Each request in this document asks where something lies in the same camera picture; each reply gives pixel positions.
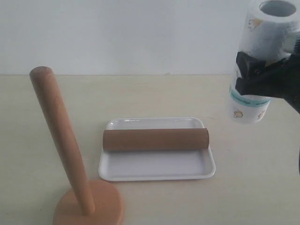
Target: wooden paper towel holder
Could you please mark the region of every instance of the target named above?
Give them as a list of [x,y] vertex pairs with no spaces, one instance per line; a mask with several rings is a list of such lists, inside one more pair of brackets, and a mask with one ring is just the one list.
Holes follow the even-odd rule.
[[104,180],[88,182],[80,150],[53,71],[37,67],[30,79],[72,189],[56,206],[53,225],[119,225],[123,203]]

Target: white tray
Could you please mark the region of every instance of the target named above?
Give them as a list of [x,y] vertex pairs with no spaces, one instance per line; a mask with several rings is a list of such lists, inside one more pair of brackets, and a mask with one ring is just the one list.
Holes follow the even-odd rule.
[[[110,121],[106,129],[204,128],[195,117],[128,118]],[[206,150],[109,152],[102,149],[99,175],[108,181],[204,179],[216,170]]]

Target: cardboard tube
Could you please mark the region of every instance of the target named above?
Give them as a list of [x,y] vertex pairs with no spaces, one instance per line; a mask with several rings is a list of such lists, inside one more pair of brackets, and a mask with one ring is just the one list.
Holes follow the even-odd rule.
[[103,150],[202,150],[210,142],[206,128],[105,130]]
[[91,215],[95,211],[93,196],[54,73],[48,67],[37,67],[30,72],[30,79],[83,215]]

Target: paper towel roll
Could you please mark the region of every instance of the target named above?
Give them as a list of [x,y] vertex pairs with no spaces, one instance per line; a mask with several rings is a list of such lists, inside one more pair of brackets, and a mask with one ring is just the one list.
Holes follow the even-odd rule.
[[[253,0],[249,4],[239,52],[267,63],[287,57],[282,45],[288,33],[300,30],[300,3],[297,0]],[[235,89],[241,77],[235,64],[229,88],[229,116],[239,123],[260,121],[270,103],[269,97],[241,96]]]

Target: beige table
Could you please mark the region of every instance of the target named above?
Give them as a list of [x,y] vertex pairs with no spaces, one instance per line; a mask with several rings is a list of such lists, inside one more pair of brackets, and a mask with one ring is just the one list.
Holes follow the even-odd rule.
[[[272,100],[264,119],[232,122],[229,76],[60,76],[90,179],[101,135],[120,117],[195,116],[210,131],[211,179],[118,182],[124,225],[299,225],[300,116]],[[51,225],[69,189],[28,76],[0,76],[0,224]]]

